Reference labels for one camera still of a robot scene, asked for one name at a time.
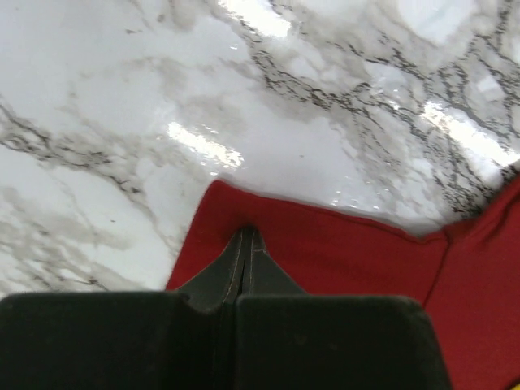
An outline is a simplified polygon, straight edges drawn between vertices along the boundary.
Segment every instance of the red fabric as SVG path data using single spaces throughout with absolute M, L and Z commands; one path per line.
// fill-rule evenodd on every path
M 215 181 L 167 289 L 194 277 L 248 224 L 309 293 L 401 294 L 422 302 L 457 390 L 502 390 L 520 377 L 520 178 L 479 219 L 422 239 Z

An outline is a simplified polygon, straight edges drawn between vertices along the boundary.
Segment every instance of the gray marble veining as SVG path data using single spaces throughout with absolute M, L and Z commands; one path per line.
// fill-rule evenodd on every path
M 520 2 L 0 4 L 0 292 L 161 288 L 206 186 L 422 235 L 520 164 Z

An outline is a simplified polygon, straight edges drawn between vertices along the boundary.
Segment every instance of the black object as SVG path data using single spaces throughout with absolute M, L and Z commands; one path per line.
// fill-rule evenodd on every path
M 421 306 L 314 297 L 254 228 L 176 292 L 0 302 L 1 389 L 450 389 Z

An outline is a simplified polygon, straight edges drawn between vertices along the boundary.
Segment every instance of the glossy floor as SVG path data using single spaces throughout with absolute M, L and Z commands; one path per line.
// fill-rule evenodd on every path
M 422 235 L 516 175 L 520 2 L 0 0 L 0 293 L 161 288 L 207 185 Z

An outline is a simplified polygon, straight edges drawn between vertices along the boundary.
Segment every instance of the white marble surface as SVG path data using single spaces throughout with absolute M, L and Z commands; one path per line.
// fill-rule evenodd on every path
M 216 177 L 417 235 L 477 215 L 517 172 L 519 20 L 499 0 L 0 0 L 0 294 L 162 288 Z

